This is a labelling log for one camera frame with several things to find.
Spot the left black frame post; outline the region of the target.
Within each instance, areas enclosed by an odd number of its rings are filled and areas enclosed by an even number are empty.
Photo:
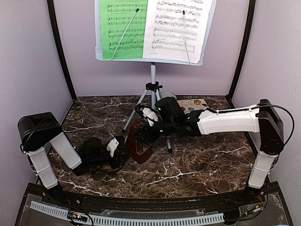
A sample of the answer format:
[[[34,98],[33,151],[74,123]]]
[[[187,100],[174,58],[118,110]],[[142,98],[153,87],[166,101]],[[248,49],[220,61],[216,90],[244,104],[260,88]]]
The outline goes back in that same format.
[[[68,91],[70,93],[71,99],[75,101],[77,99],[77,95],[73,86],[73,83],[71,81],[71,76],[70,72],[67,66],[63,46],[62,46],[62,41],[60,37],[60,32],[58,28],[58,22],[56,18],[56,13],[55,13],[55,3],[53,0],[47,0],[47,5],[48,5],[48,14],[50,18],[50,23],[51,23],[51,28],[52,28],[52,33],[55,41],[55,46],[57,50],[57,54],[59,57],[59,61],[61,64],[61,68],[63,71],[64,79],[67,84]]]

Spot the floral square plate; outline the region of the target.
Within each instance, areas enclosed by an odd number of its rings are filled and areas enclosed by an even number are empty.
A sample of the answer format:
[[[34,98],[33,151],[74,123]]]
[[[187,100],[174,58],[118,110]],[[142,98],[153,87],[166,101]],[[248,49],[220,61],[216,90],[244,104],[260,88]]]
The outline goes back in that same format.
[[[184,110],[184,113],[190,113],[196,110],[206,110],[209,108],[206,101],[202,98],[177,100],[179,106]]]

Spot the celadon green bowl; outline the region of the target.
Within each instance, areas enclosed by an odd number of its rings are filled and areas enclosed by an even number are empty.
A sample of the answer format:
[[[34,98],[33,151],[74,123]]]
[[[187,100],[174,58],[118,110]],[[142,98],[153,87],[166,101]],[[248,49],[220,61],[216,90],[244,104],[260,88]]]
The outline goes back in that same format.
[[[166,98],[166,97],[172,97],[174,98],[175,100],[177,100],[177,97],[174,93],[171,93],[171,92],[162,92],[161,93],[161,97],[162,98]]]

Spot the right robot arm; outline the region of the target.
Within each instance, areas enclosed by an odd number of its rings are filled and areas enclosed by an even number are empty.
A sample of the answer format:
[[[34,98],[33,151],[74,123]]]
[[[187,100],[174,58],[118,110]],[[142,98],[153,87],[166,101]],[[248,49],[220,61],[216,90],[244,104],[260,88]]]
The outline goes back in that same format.
[[[283,151],[284,126],[276,112],[277,106],[267,99],[257,105],[227,110],[195,110],[185,113],[173,97],[165,97],[152,109],[138,104],[136,113],[146,122],[135,132],[135,138],[151,144],[161,136],[199,137],[220,132],[259,133],[261,146],[248,180],[248,188],[240,193],[240,200],[250,204],[258,197],[258,190],[275,159]]]

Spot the small circuit board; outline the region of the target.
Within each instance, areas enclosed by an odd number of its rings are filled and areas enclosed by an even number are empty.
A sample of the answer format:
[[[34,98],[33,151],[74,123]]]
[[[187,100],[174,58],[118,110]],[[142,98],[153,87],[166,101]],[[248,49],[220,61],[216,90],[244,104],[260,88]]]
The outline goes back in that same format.
[[[86,223],[88,218],[75,212],[68,212],[67,218],[71,220],[71,222],[79,222],[79,223]]]

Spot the light blue music stand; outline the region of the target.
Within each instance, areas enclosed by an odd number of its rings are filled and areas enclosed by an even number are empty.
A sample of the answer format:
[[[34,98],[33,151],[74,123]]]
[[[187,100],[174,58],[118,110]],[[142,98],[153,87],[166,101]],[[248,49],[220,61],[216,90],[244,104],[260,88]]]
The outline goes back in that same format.
[[[151,64],[146,89],[160,99],[156,63],[202,65],[214,0],[97,0],[95,57]]]

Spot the black front rail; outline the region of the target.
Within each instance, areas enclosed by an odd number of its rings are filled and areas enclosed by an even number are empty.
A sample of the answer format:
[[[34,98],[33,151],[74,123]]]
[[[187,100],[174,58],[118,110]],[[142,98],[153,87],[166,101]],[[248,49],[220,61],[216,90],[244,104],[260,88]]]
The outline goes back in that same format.
[[[82,210],[85,212],[101,212],[102,210],[120,211],[184,211],[205,209],[206,211],[230,212],[238,210],[247,204],[255,204],[260,196],[266,201],[269,186],[265,184],[258,192],[252,188],[239,191],[196,196],[188,198],[159,198],[159,199],[131,199],[114,198],[88,194],[80,194],[68,191],[59,191],[54,194],[48,192],[40,185],[29,183],[25,190],[26,194],[33,194],[41,198],[43,202],[63,205],[72,210]]]

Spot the white sheet music page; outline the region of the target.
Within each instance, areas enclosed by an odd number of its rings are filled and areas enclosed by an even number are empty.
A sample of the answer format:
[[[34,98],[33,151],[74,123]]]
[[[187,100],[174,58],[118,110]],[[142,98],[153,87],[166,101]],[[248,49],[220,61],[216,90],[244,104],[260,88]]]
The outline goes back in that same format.
[[[201,61],[212,0],[150,0],[144,34],[143,58]]]

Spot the green sheet music page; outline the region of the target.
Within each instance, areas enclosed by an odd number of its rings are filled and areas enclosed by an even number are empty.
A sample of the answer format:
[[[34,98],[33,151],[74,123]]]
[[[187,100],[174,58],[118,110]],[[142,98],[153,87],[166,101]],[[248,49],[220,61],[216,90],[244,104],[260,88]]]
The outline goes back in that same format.
[[[143,57],[146,0],[101,0],[103,60]]]

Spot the red wooden metronome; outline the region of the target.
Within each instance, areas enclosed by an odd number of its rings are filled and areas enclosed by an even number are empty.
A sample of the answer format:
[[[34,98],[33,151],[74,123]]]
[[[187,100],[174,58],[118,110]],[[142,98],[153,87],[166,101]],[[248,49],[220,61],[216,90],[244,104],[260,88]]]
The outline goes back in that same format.
[[[135,134],[142,123],[135,121],[130,126],[126,141],[126,153],[138,164],[145,163],[153,154],[152,145],[147,145],[135,138]]]

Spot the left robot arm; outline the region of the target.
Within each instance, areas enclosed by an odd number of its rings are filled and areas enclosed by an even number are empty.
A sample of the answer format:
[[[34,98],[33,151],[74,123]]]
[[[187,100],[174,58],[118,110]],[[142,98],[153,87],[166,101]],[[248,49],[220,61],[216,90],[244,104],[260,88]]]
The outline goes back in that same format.
[[[91,137],[75,147],[51,112],[24,116],[17,127],[21,152],[27,155],[32,171],[49,190],[48,198],[56,205],[66,202],[66,194],[57,188],[60,183],[51,166],[46,146],[51,147],[76,176],[102,171],[104,166],[111,168],[104,173],[115,173],[129,159],[123,136],[115,136],[106,144],[99,138]]]

